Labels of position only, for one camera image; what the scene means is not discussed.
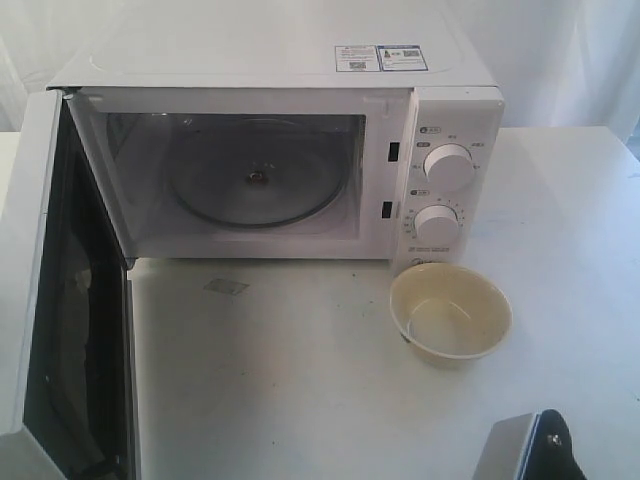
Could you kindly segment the cream ceramic bowl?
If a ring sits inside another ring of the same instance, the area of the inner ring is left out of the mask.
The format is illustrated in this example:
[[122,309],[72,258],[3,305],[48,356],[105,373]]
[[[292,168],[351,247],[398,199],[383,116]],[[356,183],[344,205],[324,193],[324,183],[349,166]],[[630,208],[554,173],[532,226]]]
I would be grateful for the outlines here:
[[513,324],[504,293],[461,266],[425,263],[397,275],[390,314],[414,355],[437,368],[463,369],[491,354]]

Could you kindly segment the white microwave door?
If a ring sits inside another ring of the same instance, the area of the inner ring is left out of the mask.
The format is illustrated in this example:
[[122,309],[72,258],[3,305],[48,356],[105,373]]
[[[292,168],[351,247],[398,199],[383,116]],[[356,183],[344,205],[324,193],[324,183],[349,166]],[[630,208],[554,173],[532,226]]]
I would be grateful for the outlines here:
[[30,97],[1,207],[1,475],[137,479],[129,266],[60,90]]

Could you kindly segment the glass microwave turntable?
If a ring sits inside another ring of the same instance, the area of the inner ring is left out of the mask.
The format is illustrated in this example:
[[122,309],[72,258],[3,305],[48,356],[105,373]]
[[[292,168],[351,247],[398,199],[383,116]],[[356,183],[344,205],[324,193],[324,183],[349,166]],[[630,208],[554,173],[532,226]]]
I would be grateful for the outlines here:
[[328,134],[206,135],[185,140],[170,185],[194,214],[238,228],[267,228],[326,207],[349,178],[342,139]]

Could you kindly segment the white lower microwave knob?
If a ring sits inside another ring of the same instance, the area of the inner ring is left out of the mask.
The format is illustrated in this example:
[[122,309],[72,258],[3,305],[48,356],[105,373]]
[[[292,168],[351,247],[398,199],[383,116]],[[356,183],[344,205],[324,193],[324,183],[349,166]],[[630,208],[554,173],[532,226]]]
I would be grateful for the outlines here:
[[431,247],[453,243],[459,233],[456,213],[444,205],[432,205],[420,210],[414,217],[417,239]]

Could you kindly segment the white microwave knob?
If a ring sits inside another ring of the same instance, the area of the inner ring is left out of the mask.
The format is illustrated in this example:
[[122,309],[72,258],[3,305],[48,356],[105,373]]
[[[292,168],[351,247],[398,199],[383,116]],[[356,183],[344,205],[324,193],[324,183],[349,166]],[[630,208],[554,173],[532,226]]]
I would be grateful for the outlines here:
[[417,239],[431,247],[453,243],[459,233],[456,213],[444,205],[432,205],[420,210],[414,217]]
[[445,144],[431,151],[423,162],[429,186],[438,193],[455,192],[475,176],[469,151],[457,144]]

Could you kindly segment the white Midea microwave body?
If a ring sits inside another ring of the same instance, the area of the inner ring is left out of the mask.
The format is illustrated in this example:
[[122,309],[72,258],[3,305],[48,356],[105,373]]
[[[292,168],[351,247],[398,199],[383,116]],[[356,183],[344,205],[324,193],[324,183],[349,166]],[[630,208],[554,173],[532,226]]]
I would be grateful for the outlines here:
[[[470,227],[504,110],[499,87],[477,50],[451,37],[433,44],[330,44],[289,54],[268,71],[256,53],[282,53],[260,40],[242,60],[225,54],[207,71],[180,49],[153,57],[140,44],[107,44],[110,75],[94,52],[74,57],[48,85],[73,98],[72,114],[116,236],[129,258],[386,260],[397,270],[456,262]],[[194,135],[328,134],[342,139],[349,178],[319,212],[293,223],[238,228],[188,210],[169,168]],[[466,148],[475,168],[464,188],[438,193],[425,157]],[[456,240],[421,243],[414,217],[432,205],[457,215]]]

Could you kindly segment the white upper microwave knob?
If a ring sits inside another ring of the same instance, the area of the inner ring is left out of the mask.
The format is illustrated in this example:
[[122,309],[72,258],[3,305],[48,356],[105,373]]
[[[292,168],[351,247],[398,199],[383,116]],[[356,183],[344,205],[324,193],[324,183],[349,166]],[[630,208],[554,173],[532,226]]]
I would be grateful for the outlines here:
[[455,192],[475,176],[469,151],[457,144],[445,144],[431,151],[423,162],[429,186],[438,193]]

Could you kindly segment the clear tape patch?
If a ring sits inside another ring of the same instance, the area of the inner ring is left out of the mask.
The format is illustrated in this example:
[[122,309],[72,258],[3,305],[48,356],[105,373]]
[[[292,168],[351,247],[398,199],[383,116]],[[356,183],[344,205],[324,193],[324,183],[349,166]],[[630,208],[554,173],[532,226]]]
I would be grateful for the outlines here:
[[242,293],[248,287],[248,284],[242,282],[217,278],[209,281],[204,286],[204,289],[220,294],[236,296]]

